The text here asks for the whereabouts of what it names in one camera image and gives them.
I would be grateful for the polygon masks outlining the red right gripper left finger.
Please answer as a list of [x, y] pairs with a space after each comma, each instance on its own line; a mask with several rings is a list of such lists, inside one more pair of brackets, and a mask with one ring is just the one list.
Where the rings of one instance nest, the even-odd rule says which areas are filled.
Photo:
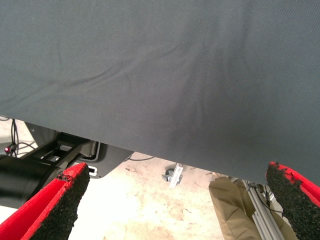
[[2, 240], [67, 240], [90, 181], [79, 163], [55, 177], [0, 225]]

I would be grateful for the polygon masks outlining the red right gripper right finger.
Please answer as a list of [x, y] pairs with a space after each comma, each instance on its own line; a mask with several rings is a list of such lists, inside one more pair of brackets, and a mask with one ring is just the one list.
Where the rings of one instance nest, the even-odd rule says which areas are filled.
[[297, 239], [318, 240], [320, 187], [296, 170], [274, 161], [268, 164], [265, 176]]

